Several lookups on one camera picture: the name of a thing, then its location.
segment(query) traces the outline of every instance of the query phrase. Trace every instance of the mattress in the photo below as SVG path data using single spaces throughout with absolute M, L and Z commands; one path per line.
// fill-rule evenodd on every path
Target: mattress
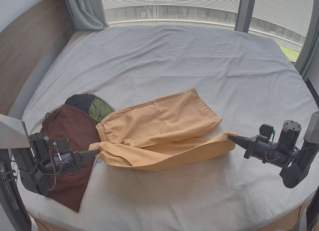
M 76 33 L 25 109 L 28 132 L 73 94 L 95 94 L 115 110 L 196 88 L 223 119 L 212 132 L 252 137 L 263 123 L 301 124 L 301 147 L 318 110 L 291 62 L 270 38 L 185 26 L 127 26 Z M 159 172 L 96 163 L 80 212 L 18 189 L 28 212 L 68 230 L 254 230 L 301 205 L 319 183 L 319 158 L 293 189 L 280 168 L 243 158 L 240 146 L 220 157 Z

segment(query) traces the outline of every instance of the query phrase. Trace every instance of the grass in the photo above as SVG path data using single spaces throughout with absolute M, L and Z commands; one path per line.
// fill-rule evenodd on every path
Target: grass
M 298 58 L 299 56 L 299 52 L 293 50 L 293 49 L 290 49 L 290 48 L 287 48 L 287 47 L 284 47 L 284 46 L 279 46 L 282 50 L 282 52 L 287 56 L 287 58 L 289 58 L 290 61 L 292 62 L 296 62 L 296 59 Z M 293 57 L 295 58 L 295 60 L 293 60 L 288 54 L 291 54 L 293 55 Z

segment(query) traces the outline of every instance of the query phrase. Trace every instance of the wooden headboard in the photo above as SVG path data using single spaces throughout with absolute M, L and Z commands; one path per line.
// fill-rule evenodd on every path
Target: wooden headboard
M 64 0 L 43 0 L 0 33 L 0 114 L 9 114 L 30 73 L 71 25 Z

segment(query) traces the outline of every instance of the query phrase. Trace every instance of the brown garment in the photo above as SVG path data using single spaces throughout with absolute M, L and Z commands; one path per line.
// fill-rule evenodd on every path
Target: brown garment
M 89 149 L 108 165 L 172 169 L 233 150 L 227 136 L 235 133 L 200 138 L 221 121 L 192 89 L 109 114 L 96 126 L 102 142 Z
M 100 140 L 95 125 L 94 120 L 86 112 L 74 106 L 63 105 L 61 109 L 55 110 L 43 121 L 42 130 L 52 143 L 59 138 L 67 137 L 71 149 L 83 151 L 88 150 L 91 143 Z M 93 163 L 94 158 L 84 162 L 84 168 L 80 170 L 80 175 L 77 177 L 59 177 L 57 175 L 56 185 L 46 197 L 50 197 L 78 213 Z M 77 170 L 74 170 L 67 175 L 76 175 L 77 173 Z

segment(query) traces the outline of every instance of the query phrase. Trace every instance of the bed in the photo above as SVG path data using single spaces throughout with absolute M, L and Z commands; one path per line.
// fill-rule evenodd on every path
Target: bed
M 5 41 L 13 34 L 10 28 L 0 34 L 0 54 L 11 58 L 0 55 L 5 85 L 0 93 L 6 95 L 0 99 L 2 114 L 12 110 L 46 49 L 70 27 L 62 0 L 43 2 L 42 19 L 25 27 L 29 35 L 24 39 L 19 37 L 23 30 L 11 43 Z M 23 23 L 22 18 L 14 23 Z M 53 28 L 49 18 L 56 21 Z M 40 40 L 31 37 L 39 25 Z M 19 41 L 25 46 L 18 48 Z M 14 44 L 17 54 L 10 55 Z M 302 126 L 300 147 L 310 116 L 318 110 L 301 76 L 270 38 L 191 26 L 123 26 L 74 33 L 22 119 L 31 134 L 41 129 L 47 112 L 73 94 L 95 94 L 119 110 L 191 88 L 223 119 L 206 138 L 223 132 L 251 137 L 263 123 L 279 132 L 292 119 Z M 79 213 L 27 191 L 19 179 L 17 185 L 32 216 L 77 231 L 255 230 L 292 212 L 316 190 L 318 158 L 307 178 L 287 189 L 279 168 L 247 160 L 244 151 L 236 146 L 220 157 L 160 172 L 97 162 Z

